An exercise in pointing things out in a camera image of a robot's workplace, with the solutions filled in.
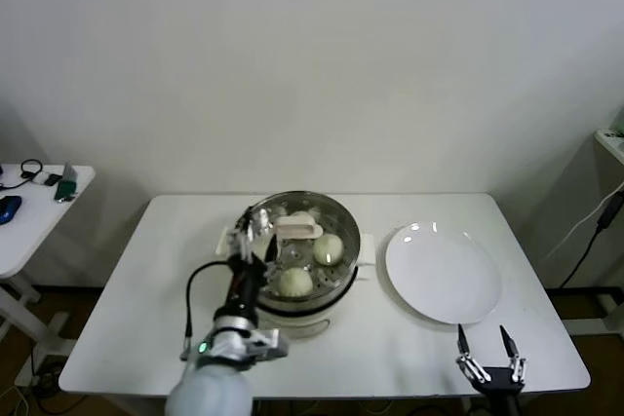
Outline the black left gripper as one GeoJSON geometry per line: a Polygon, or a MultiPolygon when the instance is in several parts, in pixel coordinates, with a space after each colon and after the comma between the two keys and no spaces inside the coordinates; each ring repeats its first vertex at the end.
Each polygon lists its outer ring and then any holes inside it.
{"type": "Polygon", "coordinates": [[[228,316],[258,321],[257,301],[267,284],[265,264],[275,263],[280,257],[280,241],[277,235],[269,240],[267,222],[266,216],[257,215],[248,207],[227,231],[227,255],[231,256],[227,262],[232,272],[224,303],[228,316]]]}

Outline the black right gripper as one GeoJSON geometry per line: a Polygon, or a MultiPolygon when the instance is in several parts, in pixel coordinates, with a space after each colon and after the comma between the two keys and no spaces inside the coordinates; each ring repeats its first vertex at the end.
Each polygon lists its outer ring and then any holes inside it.
{"type": "Polygon", "coordinates": [[[522,409],[518,401],[526,380],[527,360],[520,356],[516,342],[506,328],[499,326],[503,345],[510,360],[509,367],[483,368],[471,355],[468,340],[463,329],[457,326],[457,348],[459,357],[456,363],[463,375],[471,382],[480,384],[480,393],[487,399],[490,411],[497,416],[521,416],[522,409]]]}

